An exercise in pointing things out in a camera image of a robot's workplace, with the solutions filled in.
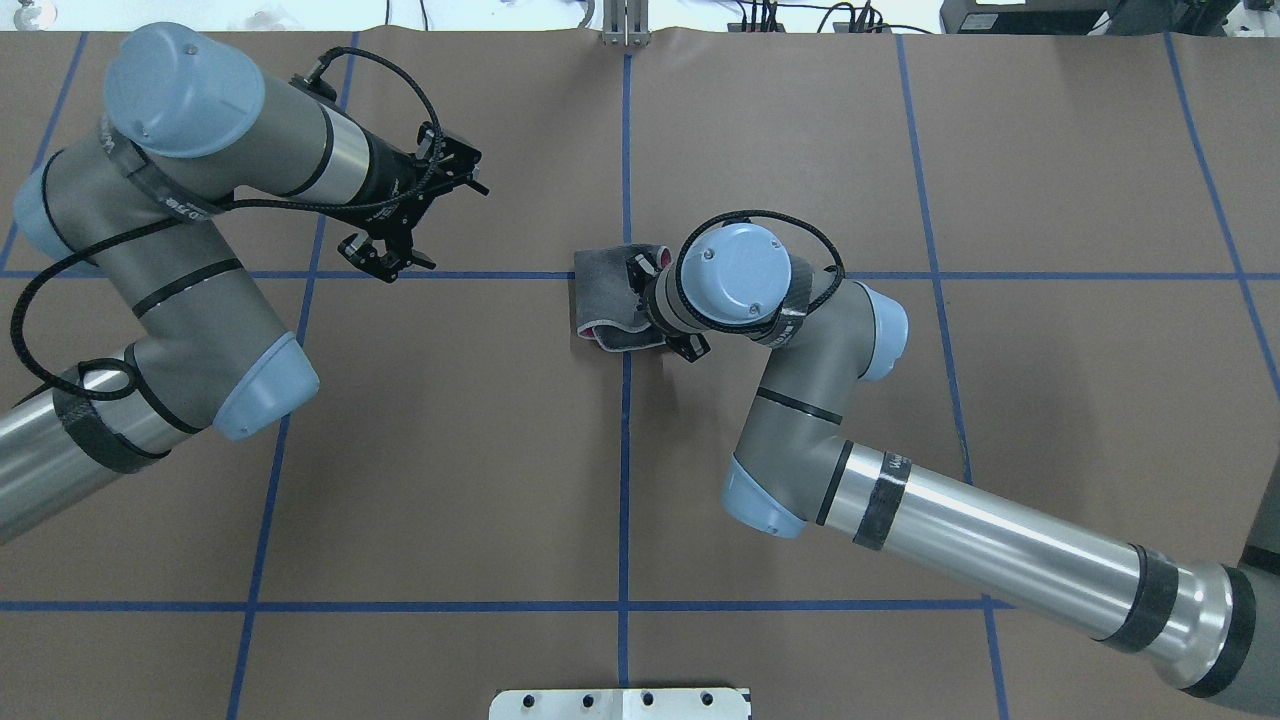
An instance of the black device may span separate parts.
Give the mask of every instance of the black device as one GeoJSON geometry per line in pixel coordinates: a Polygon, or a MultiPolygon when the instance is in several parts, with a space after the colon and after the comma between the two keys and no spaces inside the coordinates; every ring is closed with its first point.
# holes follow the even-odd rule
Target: black device
{"type": "Polygon", "coordinates": [[[1025,0],[993,5],[943,0],[942,31],[950,35],[1088,35],[1108,10],[1107,0],[1025,0]]]}

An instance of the metal stand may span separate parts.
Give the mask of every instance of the metal stand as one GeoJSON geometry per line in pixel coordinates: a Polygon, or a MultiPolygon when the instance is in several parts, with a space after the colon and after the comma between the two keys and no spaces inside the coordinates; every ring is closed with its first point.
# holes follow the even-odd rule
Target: metal stand
{"type": "Polygon", "coordinates": [[[600,40],[605,45],[649,45],[649,0],[604,0],[602,10],[600,40]]]}

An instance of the black band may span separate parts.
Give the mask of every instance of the black band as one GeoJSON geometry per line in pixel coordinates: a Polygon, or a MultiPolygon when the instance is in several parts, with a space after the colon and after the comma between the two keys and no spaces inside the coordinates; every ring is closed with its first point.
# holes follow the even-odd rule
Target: black band
{"type": "Polygon", "coordinates": [[[315,172],[311,173],[311,177],[298,187],[288,192],[282,192],[280,197],[293,197],[311,190],[311,186],[319,182],[324,172],[329,169],[329,160],[333,158],[333,118],[324,110],[320,110],[320,114],[324,115],[324,154],[320,156],[320,163],[316,165],[315,172]]]}
{"type": "MultiPolygon", "coordinates": [[[[63,373],[63,379],[82,384],[81,375],[81,370],[73,368],[63,373]]],[[[54,413],[61,421],[63,429],[84,455],[111,471],[137,473],[169,455],[168,451],[159,455],[147,452],[129,442],[129,438],[111,430],[97,414],[93,402],[86,397],[54,388],[54,413]]]]}
{"type": "Polygon", "coordinates": [[[1253,644],[1253,628],[1257,623],[1257,600],[1253,597],[1253,584],[1248,575],[1235,568],[1224,568],[1231,582],[1231,625],[1226,629],[1226,642],[1208,673],[1183,692],[1192,697],[1213,697],[1235,682],[1235,675],[1244,666],[1253,644]]]}
{"type": "Polygon", "coordinates": [[[1256,544],[1247,544],[1244,546],[1244,552],[1240,553],[1240,565],[1248,565],[1263,573],[1280,575],[1280,553],[1271,552],[1256,544]]]}
{"type": "Polygon", "coordinates": [[[773,327],[760,337],[751,338],[751,342],[769,350],[791,342],[809,315],[809,297],[813,295],[813,266],[804,258],[790,254],[787,258],[791,260],[791,284],[787,286],[787,293],[782,299],[778,311],[773,314],[773,327]]]}
{"type": "Polygon", "coordinates": [[[221,208],[165,174],[136,142],[120,135],[106,115],[99,123],[97,141],[116,170],[169,215],[184,223],[202,223],[223,213],[221,208]]]}
{"type": "Polygon", "coordinates": [[[1178,565],[1164,553],[1140,544],[1133,546],[1133,550],[1138,553],[1138,591],[1133,605],[1120,629],[1098,641],[1129,653],[1142,652],[1160,637],[1178,600],[1178,565]]]}
{"type": "Polygon", "coordinates": [[[229,273],[232,270],[242,270],[242,269],[244,269],[244,265],[236,258],[232,258],[229,260],[219,260],[218,263],[212,263],[210,265],[205,265],[198,270],[187,273],[186,275],[182,275],[180,278],[173,281],[172,283],[161,287],[160,290],[134,302],[133,316],[142,318],[142,315],[147,314],[147,310],[151,310],[152,307],[160,305],[165,300],[169,300],[174,295],[178,295],[179,292],[192,286],[202,283],[209,278],[220,275],[223,273],[229,273]]]}
{"type": "Polygon", "coordinates": [[[138,361],[133,356],[132,342],[129,343],[128,347],[124,348],[124,361],[128,363],[129,365],[133,365],[133,369],[137,370],[138,393],[142,396],[142,400],[146,400],[147,405],[150,405],[151,409],[155,410],[156,415],[160,415],[160,418],[164,419],[165,423],[173,425],[175,430],[182,430],[188,436],[193,436],[200,432],[200,428],[183,423],[182,418],[174,415],[173,411],[169,410],[164,402],[160,402],[160,398],[156,396],[156,391],[151,389],[151,386],[147,384],[147,379],[142,377],[142,369],[138,368],[138,361]]]}
{"type": "Polygon", "coordinates": [[[818,510],[818,525],[827,524],[827,512],[831,512],[831,502],[836,500],[836,491],[840,489],[840,479],[845,477],[845,465],[849,462],[849,454],[854,451],[854,443],[845,441],[845,447],[840,450],[840,459],[836,460],[836,469],[831,473],[831,483],[827,484],[827,495],[822,498],[822,509],[818,510]]]}
{"type": "Polygon", "coordinates": [[[831,423],[833,425],[838,425],[838,424],[841,424],[841,423],[845,421],[844,418],[841,418],[840,415],[836,415],[831,410],[823,410],[822,407],[818,407],[817,405],[809,405],[808,402],[801,402],[801,401],[791,397],[790,395],[782,395],[781,392],[773,392],[772,389],[769,389],[767,387],[763,387],[763,386],[759,387],[759,388],[756,388],[755,396],[756,397],[763,397],[764,400],[772,400],[773,402],[777,402],[778,405],[786,405],[787,407],[790,407],[792,410],[799,410],[800,413],[804,413],[805,415],[813,415],[814,418],[818,418],[819,420],[827,420],[828,423],[831,423]]]}
{"type": "Polygon", "coordinates": [[[867,512],[863,514],[863,521],[858,524],[858,532],[854,534],[855,543],[870,550],[884,547],[910,477],[910,460],[892,452],[884,454],[879,478],[876,478],[872,497],[867,501],[867,512]]]}

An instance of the metal bracket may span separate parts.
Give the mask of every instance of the metal bracket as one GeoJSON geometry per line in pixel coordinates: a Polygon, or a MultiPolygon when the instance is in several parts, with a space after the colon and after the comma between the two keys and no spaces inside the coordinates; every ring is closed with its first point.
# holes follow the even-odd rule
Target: metal bracket
{"type": "Polygon", "coordinates": [[[746,688],[506,691],[489,720],[750,720],[746,688]]]}
{"type": "Polygon", "coordinates": [[[649,45],[649,0],[603,0],[605,45],[644,47],[649,45]]]}

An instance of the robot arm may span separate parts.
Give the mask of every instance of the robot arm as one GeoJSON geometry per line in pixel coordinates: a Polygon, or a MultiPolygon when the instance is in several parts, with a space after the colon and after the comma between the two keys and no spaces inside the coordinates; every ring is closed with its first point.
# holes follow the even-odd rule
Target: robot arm
{"type": "Polygon", "coordinates": [[[285,83],[186,27],[143,27],[108,69],[100,126],[19,191],[23,233],[63,263],[104,238],[163,229],[72,268],[105,274],[147,334],[0,416],[0,542],[209,425],[248,437],[317,391],[302,347],[210,217],[241,206],[321,211],[362,231],[339,247],[353,265],[393,282],[411,264],[434,266],[411,236],[434,197],[461,184],[486,192],[474,179],[480,154],[439,129],[403,70],[388,64],[431,115],[416,152],[334,105],[321,74],[338,51],[364,54],[335,49],[285,83]],[[230,201],[242,184],[294,201],[230,201]]]}
{"type": "MultiPolygon", "coordinates": [[[[751,224],[708,232],[650,274],[645,311],[677,346],[707,319],[772,315],[788,264],[778,247],[751,224]]],[[[831,274],[814,274],[813,288],[829,286],[831,274]]],[[[1280,716],[1280,464],[1239,568],[1179,564],[838,434],[855,382],[887,374],[905,343],[902,307],[860,283],[804,318],[769,357],[730,460],[724,509],[778,537],[809,521],[831,528],[1144,655],[1194,697],[1280,716]]]]}

